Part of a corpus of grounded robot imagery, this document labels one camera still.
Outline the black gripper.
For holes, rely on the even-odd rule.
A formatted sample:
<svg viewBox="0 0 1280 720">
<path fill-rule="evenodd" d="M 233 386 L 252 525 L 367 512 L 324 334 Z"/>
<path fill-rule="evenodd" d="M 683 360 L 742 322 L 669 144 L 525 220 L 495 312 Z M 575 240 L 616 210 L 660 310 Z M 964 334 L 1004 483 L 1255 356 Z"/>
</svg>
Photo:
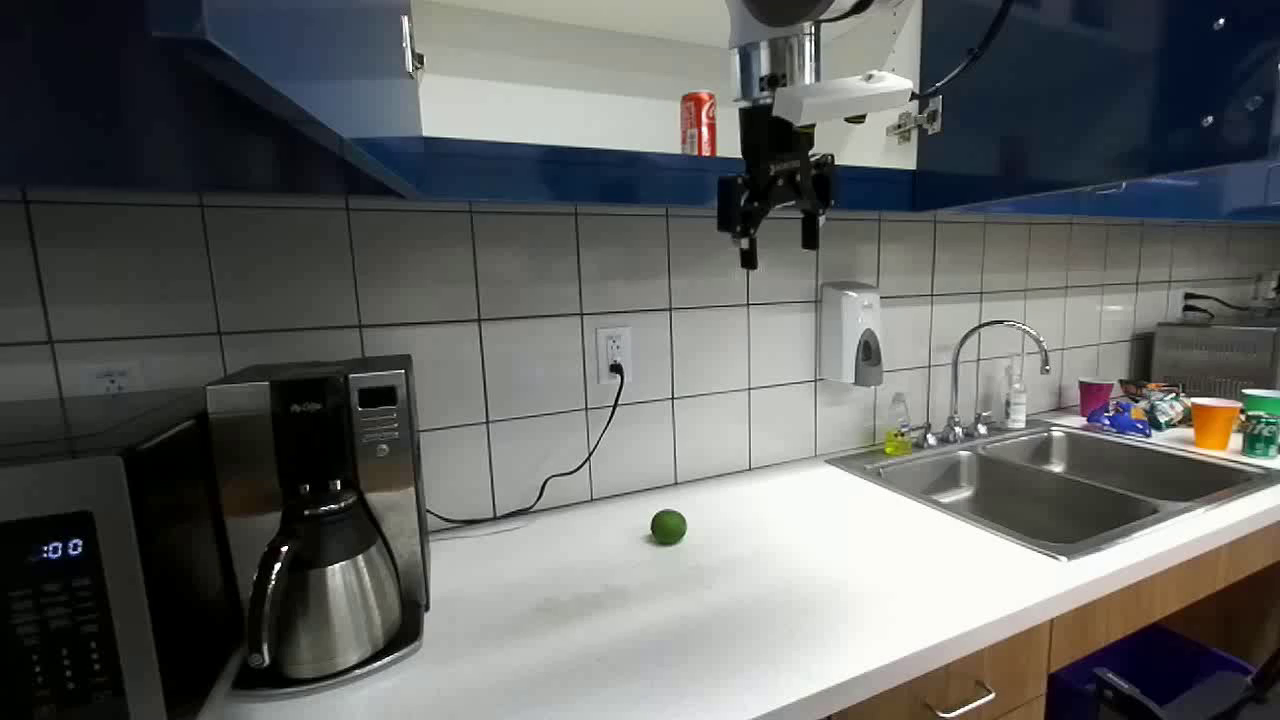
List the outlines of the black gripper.
<svg viewBox="0 0 1280 720">
<path fill-rule="evenodd" d="M 741 158 L 742 185 L 737 176 L 716 185 L 716 230 L 737 245 L 741 270 L 760 270 L 752 212 L 777 206 L 798 210 L 798 247 L 817 251 L 834 185 L 834 160 L 817 150 L 817 129 L 752 105 L 741 114 Z"/>
</svg>

